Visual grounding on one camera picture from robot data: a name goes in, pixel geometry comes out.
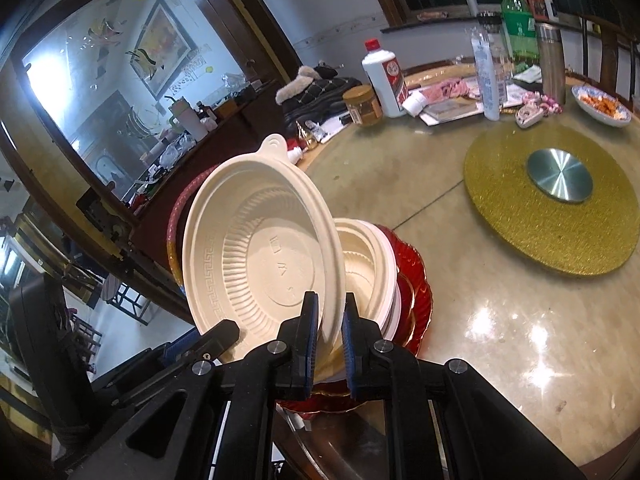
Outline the clear glass jar black lid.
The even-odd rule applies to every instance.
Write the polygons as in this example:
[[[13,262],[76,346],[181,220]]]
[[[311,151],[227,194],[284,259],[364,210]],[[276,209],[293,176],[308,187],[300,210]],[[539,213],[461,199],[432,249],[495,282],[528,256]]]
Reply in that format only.
[[[502,17],[498,12],[480,11],[477,14],[477,19],[490,42],[491,55],[494,58],[497,77],[506,86],[512,81],[513,62],[506,45]]]

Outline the phone in patterned case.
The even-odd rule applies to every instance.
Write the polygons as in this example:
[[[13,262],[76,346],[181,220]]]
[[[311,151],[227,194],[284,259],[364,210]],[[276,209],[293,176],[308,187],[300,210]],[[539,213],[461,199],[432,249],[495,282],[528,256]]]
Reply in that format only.
[[[544,118],[544,110],[535,104],[523,105],[515,114],[518,128],[528,129]]]

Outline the small white green bottle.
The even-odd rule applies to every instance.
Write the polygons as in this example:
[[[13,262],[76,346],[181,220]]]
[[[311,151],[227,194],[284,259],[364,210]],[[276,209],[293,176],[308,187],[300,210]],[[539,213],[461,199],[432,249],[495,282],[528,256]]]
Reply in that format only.
[[[296,148],[291,148],[288,150],[288,161],[292,165],[297,165],[305,156],[306,151],[296,146]]]

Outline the wooden chair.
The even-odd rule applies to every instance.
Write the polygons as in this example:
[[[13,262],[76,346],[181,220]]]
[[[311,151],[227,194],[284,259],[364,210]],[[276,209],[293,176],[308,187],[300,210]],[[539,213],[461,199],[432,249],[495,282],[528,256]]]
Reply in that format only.
[[[582,26],[582,74],[596,88],[622,100],[624,105],[634,109],[632,98],[636,92],[639,59],[639,32],[624,25],[616,25],[594,15],[579,14]],[[589,29],[596,28],[601,43],[600,75],[598,79],[589,76]],[[620,48],[629,51],[629,89],[625,94],[617,91],[617,77],[620,71]]]

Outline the white liquor bottle red cap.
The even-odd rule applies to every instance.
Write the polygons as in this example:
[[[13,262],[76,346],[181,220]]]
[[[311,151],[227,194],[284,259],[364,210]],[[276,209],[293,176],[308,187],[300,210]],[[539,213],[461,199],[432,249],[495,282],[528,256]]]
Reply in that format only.
[[[364,46],[367,54],[361,65],[378,96],[384,115],[389,118],[405,115],[402,103],[408,98],[409,91],[396,54],[383,49],[375,38],[368,39]]]

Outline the green plastic bottle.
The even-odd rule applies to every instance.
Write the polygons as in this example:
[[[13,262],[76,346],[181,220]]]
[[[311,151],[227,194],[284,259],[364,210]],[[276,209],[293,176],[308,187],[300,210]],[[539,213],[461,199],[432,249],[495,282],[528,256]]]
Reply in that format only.
[[[539,61],[536,23],[525,0],[502,0],[500,4],[506,46],[516,65]]]

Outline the gold glitter turntable mat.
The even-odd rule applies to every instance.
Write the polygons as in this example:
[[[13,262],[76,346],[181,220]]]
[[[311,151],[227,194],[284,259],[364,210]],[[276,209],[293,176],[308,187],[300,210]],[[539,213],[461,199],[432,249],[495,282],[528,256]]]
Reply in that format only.
[[[526,162],[558,148],[582,162],[593,189],[581,202],[545,193]],[[565,274],[595,276],[620,268],[639,241],[639,202],[626,172],[600,144],[548,122],[528,131],[495,124],[466,152],[463,180],[477,212],[518,252]]]

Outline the dark quilted jacket fur collar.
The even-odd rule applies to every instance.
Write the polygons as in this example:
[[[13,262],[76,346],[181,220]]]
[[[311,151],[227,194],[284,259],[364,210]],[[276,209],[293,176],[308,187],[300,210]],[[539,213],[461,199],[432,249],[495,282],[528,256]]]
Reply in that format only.
[[[308,120],[321,125],[346,113],[343,94],[360,84],[359,79],[341,77],[335,68],[323,63],[316,67],[300,66],[296,77],[274,97],[283,113],[283,134],[292,138],[297,136],[297,125],[303,126]]]

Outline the blue white plate with food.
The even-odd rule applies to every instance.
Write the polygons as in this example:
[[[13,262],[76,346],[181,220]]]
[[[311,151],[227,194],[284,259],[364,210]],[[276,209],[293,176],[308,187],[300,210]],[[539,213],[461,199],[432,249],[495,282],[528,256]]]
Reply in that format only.
[[[600,89],[585,84],[573,86],[572,96],[584,112],[603,125],[623,128],[631,123],[628,108]]]

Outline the gold lid glass jar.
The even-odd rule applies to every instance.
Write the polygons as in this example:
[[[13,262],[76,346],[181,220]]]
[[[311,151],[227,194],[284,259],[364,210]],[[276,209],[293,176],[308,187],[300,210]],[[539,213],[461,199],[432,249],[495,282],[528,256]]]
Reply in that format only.
[[[347,90],[343,101],[352,122],[358,126],[374,126],[383,118],[382,107],[370,84],[360,84]]]

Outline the red yellow hula hoop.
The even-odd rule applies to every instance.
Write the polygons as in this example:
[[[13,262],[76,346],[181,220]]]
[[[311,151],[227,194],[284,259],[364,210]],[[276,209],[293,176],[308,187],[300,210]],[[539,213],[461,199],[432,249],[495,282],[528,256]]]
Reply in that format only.
[[[181,269],[181,260],[178,256],[177,234],[180,217],[188,204],[188,201],[200,189],[209,175],[217,168],[210,167],[198,174],[178,195],[174,206],[171,208],[168,226],[166,230],[166,252],[169,263],[169,270],[174,278],[176,285],[184,292],[183,274]]]

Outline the silver turntable center disc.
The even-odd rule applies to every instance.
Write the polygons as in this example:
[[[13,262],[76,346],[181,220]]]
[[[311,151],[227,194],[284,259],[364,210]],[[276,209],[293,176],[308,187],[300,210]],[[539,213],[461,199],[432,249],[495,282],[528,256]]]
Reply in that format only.
[[[526,171],[539,191],[559,202],[580,204],[593,192],[593,178],[584,163],[559,148],[534,151],[528,156]]]

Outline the stainless steel thermos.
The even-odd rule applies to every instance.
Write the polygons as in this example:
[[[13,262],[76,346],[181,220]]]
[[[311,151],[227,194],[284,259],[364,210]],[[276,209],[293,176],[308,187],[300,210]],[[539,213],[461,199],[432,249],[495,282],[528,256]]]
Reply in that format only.
[[[565,104],[565,63],[561,31],[546,23],[536,24],[542,91],[560,105]]]

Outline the pink cloth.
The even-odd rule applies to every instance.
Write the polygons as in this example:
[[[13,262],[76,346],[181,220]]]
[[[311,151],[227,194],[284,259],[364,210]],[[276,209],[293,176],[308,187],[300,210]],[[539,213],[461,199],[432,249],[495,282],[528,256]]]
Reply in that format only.
[[[450,99],[464,98],[470,93],[470,88],[461,78],[449,78],[424,87],[420,92],[426,104],[436,104]]]

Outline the white spray bottle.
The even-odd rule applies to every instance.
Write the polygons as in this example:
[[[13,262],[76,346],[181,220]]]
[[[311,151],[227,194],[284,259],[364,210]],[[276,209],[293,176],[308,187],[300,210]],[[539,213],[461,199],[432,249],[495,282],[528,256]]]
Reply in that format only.
[[[544,5],[546,6],[548,19],[552,22],[559,23],[560,18],[558,12],[556,12],[553,0],[544,0]]]

